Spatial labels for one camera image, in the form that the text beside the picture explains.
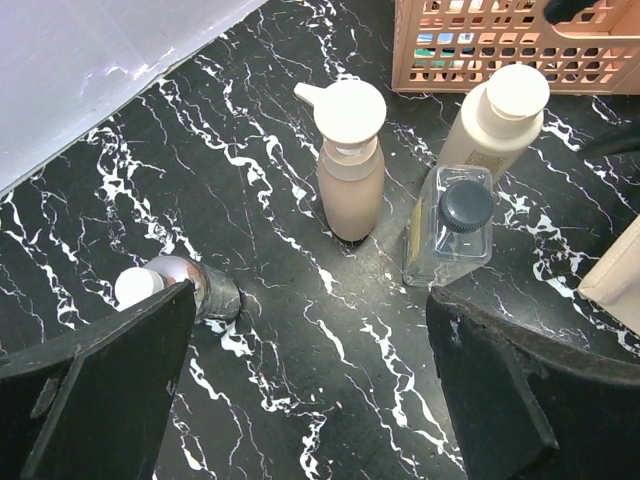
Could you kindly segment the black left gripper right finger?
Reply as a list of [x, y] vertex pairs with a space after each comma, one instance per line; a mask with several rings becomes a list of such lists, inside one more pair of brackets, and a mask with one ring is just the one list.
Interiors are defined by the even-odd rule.
[[636, 479], [639, 366], [576, 349], [447, 289], [426, 301], [470, 479]]

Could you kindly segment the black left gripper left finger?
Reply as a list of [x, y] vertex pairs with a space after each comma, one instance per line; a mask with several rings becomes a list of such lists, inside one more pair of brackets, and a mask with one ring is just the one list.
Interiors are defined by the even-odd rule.
[[2, 356], [2, 478], [151, 478], [194, 321], [183, 281]]

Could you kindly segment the cream canvas tote bag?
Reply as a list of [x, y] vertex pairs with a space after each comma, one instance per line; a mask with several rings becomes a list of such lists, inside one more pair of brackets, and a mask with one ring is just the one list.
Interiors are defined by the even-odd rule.
[[639, 231], [636, 217], [578, 286], [581, 296], [635, 333], [639, 333]]

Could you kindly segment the large clear square bottle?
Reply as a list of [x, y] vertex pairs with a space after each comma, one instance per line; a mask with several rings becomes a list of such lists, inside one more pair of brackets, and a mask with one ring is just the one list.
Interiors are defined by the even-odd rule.
[[403, 281], [446, 286], [488, 263], [495, 201], [491, 172], [481, 166], [435, 166], [405, 229]]

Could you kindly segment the cream round cap bottle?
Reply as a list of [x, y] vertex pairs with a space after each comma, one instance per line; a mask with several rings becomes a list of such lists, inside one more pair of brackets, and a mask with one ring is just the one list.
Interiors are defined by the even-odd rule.
[[538, 138], [549, 99], [549, 84], [538, 70], [499, 68], [464, 98], [436, 164], [481, 166], [498, 180]]

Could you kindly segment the beige pump bottle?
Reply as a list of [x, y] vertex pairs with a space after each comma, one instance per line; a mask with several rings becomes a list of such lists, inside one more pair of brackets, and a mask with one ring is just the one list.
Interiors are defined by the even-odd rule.
[[378, 133], [387, 106], [381, 92], [362, 80], [321, 88], [299, 82], [295, 96], [312, 107], [323, 137], [316, 174], [326, 220], [344, 241], [366, 238], [377, 222], [385, 181]]

